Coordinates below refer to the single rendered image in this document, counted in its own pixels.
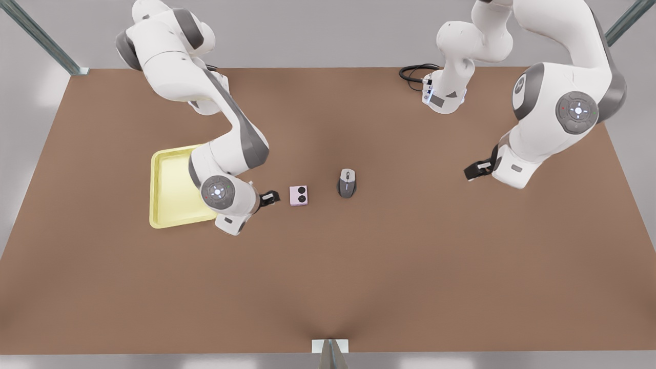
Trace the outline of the grey computer mouse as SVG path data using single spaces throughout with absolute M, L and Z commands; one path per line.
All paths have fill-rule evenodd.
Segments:
M 342 198 L 351 198 L 354 195 L 357 190 L 356 173 L 354 170 L 349 168 L 341 170 L 337 190 Z

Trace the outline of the yellow plastic tray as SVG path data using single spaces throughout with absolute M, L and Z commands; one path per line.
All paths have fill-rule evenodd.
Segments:
M 206 220 L 216 213 L 207 208 L 190 179 L 188 161 L 199 145 L 159 150 L 151 159 L 149 222 L 163 229 Z

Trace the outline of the silver frame post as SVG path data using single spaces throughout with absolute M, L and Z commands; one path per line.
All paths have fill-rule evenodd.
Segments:
M 89 73 L 89 68 L 80 67 L 15 0 L 0 0 L 0 9 L 4 10 L 71 76 Z
M 312 353 L 319 353 L 318 369 L 349 369 L 344 353 L 349 352 L 347 339 L 313 339 Z
M 605 39 L 608 46 L 611 47 L 619 40 L 655 4 L 656 0 L 635 0 L 624 14 L 617 19 L 614 25 L 605 32 Z

